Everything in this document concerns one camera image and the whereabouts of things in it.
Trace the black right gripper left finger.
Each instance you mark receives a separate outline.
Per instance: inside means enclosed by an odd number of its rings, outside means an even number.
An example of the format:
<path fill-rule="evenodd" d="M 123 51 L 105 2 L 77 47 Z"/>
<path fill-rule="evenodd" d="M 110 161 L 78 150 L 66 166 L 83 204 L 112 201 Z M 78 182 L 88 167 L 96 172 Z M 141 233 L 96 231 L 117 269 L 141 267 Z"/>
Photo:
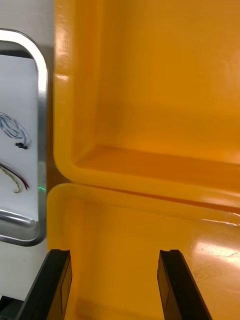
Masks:
<path fill-rule="evenodd" d="M 72 278 L 70 251 L 50 250 L 16 318 L 63 320 L 68 306 Z"/>

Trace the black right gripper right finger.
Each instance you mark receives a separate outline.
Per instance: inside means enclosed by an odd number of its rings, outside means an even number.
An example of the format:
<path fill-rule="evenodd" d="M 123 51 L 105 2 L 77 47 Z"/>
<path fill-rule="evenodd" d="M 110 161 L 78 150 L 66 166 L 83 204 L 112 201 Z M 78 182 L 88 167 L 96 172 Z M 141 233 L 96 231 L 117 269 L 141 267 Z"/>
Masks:
<path fill-rule="evenodd" d="M 183 254 L 177 250 L 161 250 L 157 282 L 165 320 L 211 320 Z"/>

